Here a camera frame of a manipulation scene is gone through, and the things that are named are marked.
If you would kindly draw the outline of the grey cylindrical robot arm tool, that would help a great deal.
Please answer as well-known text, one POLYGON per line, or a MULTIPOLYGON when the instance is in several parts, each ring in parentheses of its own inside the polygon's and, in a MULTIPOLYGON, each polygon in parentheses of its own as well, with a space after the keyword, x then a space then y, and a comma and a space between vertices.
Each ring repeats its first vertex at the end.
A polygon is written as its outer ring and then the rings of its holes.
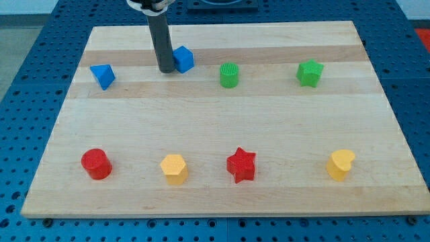
POLYGON ((175 63, 166 12, 175 0, 126 0, 126 2, 147 18, 160 72, 173 72, 175 63))

